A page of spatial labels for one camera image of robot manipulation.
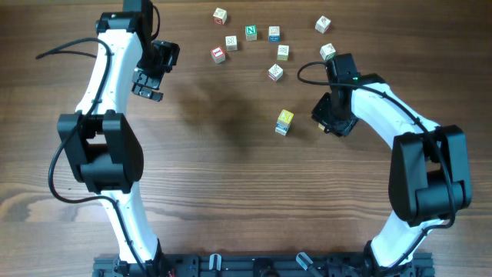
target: black cable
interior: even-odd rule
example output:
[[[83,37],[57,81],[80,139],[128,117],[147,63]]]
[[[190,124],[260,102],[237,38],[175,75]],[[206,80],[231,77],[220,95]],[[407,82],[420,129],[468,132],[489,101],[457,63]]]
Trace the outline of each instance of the black cable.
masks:
[[[93,55],[93,54],[89,54],[89,53],[85,53],[85,52],[79,52],[79,51],[65,51],[65,50],[62,50],[62,51],[58,51],[56,53],[53,53],[54,54],[75,54],[75,55],[84,55],[86,57],[90,57],[90,58],[97,58],[98,56],[97,55]]]
[[[303,65],[299,71],[298,71],[298,79],[301,82],[307,83],[307,84],[312,84],[312,85],[333,85],[333,86],[339,86],[339,87],[346,87],[346,88],[356,88],[356,89],[363,89],[368,92],[373,92],[374,94],[377,94],[388,101],[392,102],[395,104],[399,109],[401,109],[405,114],[408,115],[408,117],[417,125],[422,132],[424,133],[425,138],[430,142],[432,145],[432,149],[437,155],[437,158],[439,159],[439,162],[441,163],[441,168],[443,169],[444,173],[444,178],[446,180],[446,188],[447,188],[447,196],[449,198],[449,204],[450,204],[450,219],[446,224],[438,224],[438,225],[431,225],[428,226],[424,229],[422,229],[422,232],[418,236],[418,238],[415,240],[415,242],[410,246],[410,248],[388,269],[385,269],[381,273],[389,273],[393,269],[397,268],[400,263],[402,263],[408,256],[418,247],[418,245],[421,243],[422,239],[428,234],[428,232],[432,229],[448,229],[453,226],[454,221],[456,219],[456,207],[454,206],[454,193],[453,193],[453,188],[451,187],[451,179],[449,175],[449,171],[447,169],[447,164],[446,161],[444,160],[444,157],[442,155],[442,152],[440,151],[439,147],[437,146],[437,143],[434,141],[432,138],[432,135],[429,133],[429,131],[422,125],[422,122],[420,121],[419,118],[415,117],[410,111],[408,111],[407,108],[405,108],[399,101],[395,100],[394,98],[391,98],[390,96],[387,95],[386,92],[380,92],[376,89],[369,88],[367,86],[363,85],[352,85],[352,84],[339,84],[339,83],[332,83],[332,82],[316,82],[316,81],[309,81],[306,79],[301,78],[301,72],[307,68],[308,66],[311,65],[324,65],[326,66],[325,62],[310,62],[306,65]]]
[[[152,5],[152,8],[155,10],[155,13],[157,14],[157,30],[155,30],[155,34],[151,36],[151,40],[155,40],[157,36],[159,35],[159,29],[161,28],[161,14],[159,14],[159,10],[155,5]]]
[[[65,139],[63,139],[63,141],[61,141],[60,146],[56,149],[55,154],[53,155],[53,159],[52,159],[52,162],[50,163],[49,170],[48,170],[48,187],[49,187],[50,192],[53,194],[53,196],[56,199],[58,199],[58,200],[60,200],[62,202],[68,203],[68,204],[79,204],[79,203],[89,202],[89,201],[92,201],[92,200],[102,200],[102,199],[109,201],[112,204],[113,209],[115,209],[116,216],[118,217],[118,221],[120,223],[120,227],[121,227],[121,230],[123,232],[123,236],[125,237],[126,243],[127,243],[128,247],[130,248],[131,254],[133,255],[135,261],[138,263],[138,266],[140,267],[140,270],[144,274],[146,274],[148,277],[150,277],[150,275],[148,274],[148,272],[145,270],[144,266],[142,265],[142,263],[140,261],[140,258],[138,257],[138,254],[135,251],[135,248],[133,247],[132,240],[130,240],[130,236],[128,235],[128,231],[127,231],[127,229],[125,227],[125,222],[123,221],[123,216],[121,215],[121,211],[120,211],[120,209],[118,207],[118,202],[117,201],[115,201],[114,199],[109,198],[108,196],[104,196],[104,195],[92,196],[92,197],[87,197],[87,198],[84,198],[84,199],[66,199],[65,197],[59,195],[58,192],[55,189],[55,183],[54,183],[53,179],[54,179],[54,174],[55,174],[56,162],[58,161],[58,158],[60,157],[60,154],[62,153],[63,148],[67,145],[67,143],[70,140],[70,138],[76,132],[78,132],[79,129],[87,122],[88,117],[93,113],[93,111],[95,110],[96,106],[100,102],[102,91],[103,91],[103,89],[105,87],[106,80],[107,80],[108,74],[109,74],[109,69],[111,67],[111,57],[112,57],[112,55],[111,55],[111,49],[109,48],[109,46],[105,42],[103,42],[101,39],[98,39],[98,38],[81,38],[81,39],[77,39],[77,40],[75,40],[73,42],[69,42],[69,43],[66,43],[64,45],[58,46],[57,48],[53,48],[50,51],[47,51],[47,52],[45,52],[43,54],[40,54],[40,55],[36,56],[36,59],[40,59],[40,58],[44,58],[47,55],[55,55],[55,54],[60,53],[60,51],[62,49],[65,49],[65,48],[70,47],[72,45],[77,45],[77,44],[83,43],[83,42],[98,42],[98,43],[102,44],[105,47],[105,49],[106,49],[106,66],[105,66],[105,71],[104,71],[104,73],[102,75],[101,83],[99,85],[98,91],[96,92],[96,95],[94,97],[94,101],[92,102],[91,108],[89,108],[89,110],[84,115],[84,117],[82,118],[82,120],[80,122],[78,122],[77,125],[68,133],[67,137]]]

